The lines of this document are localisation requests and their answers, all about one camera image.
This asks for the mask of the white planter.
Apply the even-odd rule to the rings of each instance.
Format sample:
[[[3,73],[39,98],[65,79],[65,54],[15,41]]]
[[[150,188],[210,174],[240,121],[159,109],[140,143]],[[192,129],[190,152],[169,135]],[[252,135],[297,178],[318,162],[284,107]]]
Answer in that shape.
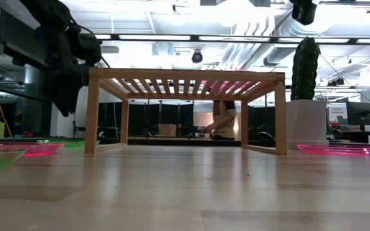
[[[286,103],[286,137],[289,150],[298,144],[327,146],[327,102],[300,99]]]

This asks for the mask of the white printed sign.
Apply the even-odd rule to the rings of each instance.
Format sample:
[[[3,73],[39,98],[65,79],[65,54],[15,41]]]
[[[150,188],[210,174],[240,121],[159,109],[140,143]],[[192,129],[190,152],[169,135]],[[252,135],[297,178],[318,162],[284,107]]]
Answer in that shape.
[[[347,107],[345,103],[331,103],[327,105],[327,118],[330,123],[338,123],[341,119],[347,119]]]

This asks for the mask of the standing person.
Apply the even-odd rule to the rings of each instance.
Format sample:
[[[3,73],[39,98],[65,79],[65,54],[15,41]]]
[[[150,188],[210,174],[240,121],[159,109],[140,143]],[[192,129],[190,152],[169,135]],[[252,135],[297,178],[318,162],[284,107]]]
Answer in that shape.
[[[233,141],[236,106],[234,101],[213,102],[213,122],[206,126],[204,133],[210,133],[214,141]]]

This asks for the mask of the translucent pink plastic plate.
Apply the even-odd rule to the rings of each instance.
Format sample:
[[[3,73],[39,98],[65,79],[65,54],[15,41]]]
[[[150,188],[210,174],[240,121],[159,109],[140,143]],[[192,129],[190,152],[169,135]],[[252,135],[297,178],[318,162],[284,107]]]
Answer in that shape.
[[[298,144],[297,147],[310,154],[321,155],[370,155],[370,146]]]
[[[207,85],[208,81],[201,81],[198,93],[210,94],[213,91],[214,94],[246,96],[263,84],[260,81],[212,81],[210,86]]]
[[[43,143],[37,142],[0,142],[1,147],[5,148],[22,148],[26,149],[27,152],[24,154],[25,157],[51,155],[64,147],[64,143]]]

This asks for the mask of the wooden slatted shelf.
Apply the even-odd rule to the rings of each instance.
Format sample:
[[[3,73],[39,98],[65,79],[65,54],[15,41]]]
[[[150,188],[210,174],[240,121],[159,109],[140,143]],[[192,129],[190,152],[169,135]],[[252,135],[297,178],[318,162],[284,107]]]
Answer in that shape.
[[[198,93],[201,81],[256,81],[262,86],[254,88],[246,96]],[[117,144],[99,145],[98,115],[100,89],[122,101],[121,138]],[[247,105],[266,94],[274,93],[275,107],[275,142],[276,147],[262,148],[248,142]],[[85,131],[85,152],[96,154],[102,151],[116,150],[128,144],[128,102],[131,99],[203,99],[240,101],[241,103],[241,147],[244,149],[286,155],[286,92],[284,73],[264,73],[249,71],[198,71],[168,69],[103,69],[92,68],[89,71],[87,97],[87,122]]]

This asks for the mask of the black computer monitor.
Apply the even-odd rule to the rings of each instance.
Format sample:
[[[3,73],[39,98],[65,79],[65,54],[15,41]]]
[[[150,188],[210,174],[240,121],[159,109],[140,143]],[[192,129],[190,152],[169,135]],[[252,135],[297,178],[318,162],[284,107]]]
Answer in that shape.
[[[370,103],[350,102],[346,103],[348,125],[370,125]]]

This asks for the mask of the cardboard box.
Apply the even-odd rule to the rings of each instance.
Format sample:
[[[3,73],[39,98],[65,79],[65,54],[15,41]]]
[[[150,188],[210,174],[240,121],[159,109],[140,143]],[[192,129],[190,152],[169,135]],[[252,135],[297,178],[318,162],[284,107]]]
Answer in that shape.
[[[159,124],[159,135],[163,137],[176,137],[176,131],[175,124]]]

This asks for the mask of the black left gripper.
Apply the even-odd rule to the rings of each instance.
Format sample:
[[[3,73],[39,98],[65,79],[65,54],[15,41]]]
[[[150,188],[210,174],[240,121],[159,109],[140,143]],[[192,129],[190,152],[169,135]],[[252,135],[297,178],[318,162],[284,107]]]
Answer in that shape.
[[[46,69],[45,95],[59,93],[60,88],[66,92],[79,91],[81,87],[88,86],[89,69],[85,64],[71,64],[69,67],[59,67],[50,64]],[[76,112],[78,93],[54,94],[53,103],[64,117]]]

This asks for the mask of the black overhead light bar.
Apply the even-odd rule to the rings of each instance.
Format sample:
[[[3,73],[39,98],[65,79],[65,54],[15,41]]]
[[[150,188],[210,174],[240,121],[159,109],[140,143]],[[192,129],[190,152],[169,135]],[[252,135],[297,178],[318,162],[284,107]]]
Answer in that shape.
[[[154,42],[228,42],[254,44],[299,44],[304,37],[238,36],[238,35],[165,35],[165,34],[96,34],[104,41],[154,41]],[[370,37],[315,37],[322,45],[370,46]]]

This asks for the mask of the tall green cactus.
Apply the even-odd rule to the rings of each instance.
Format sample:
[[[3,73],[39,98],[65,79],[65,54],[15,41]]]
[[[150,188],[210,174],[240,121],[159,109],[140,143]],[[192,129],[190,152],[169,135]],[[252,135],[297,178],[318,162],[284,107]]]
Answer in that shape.
[[[313,37],[305,37],[295,49],[292,66],[292,101],[315,96],[318,58],[321,51]]]

